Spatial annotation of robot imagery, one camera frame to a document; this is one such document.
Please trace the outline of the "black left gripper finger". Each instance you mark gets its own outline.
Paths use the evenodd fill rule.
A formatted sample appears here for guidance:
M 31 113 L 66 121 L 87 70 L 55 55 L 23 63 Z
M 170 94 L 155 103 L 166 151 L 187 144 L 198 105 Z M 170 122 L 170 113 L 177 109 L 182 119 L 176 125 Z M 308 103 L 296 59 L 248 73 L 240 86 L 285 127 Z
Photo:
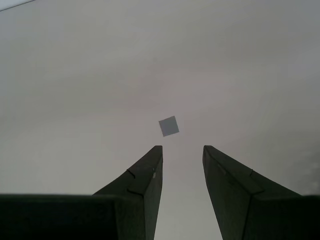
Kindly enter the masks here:
M 152 240 L 163 186 L 163 148 L 153 147 L 92 195 L 2 194 L 3 240 Z
M 224 240 L 320 238 L 318 195 L 300 195 L 210 145 L 202 162 Z

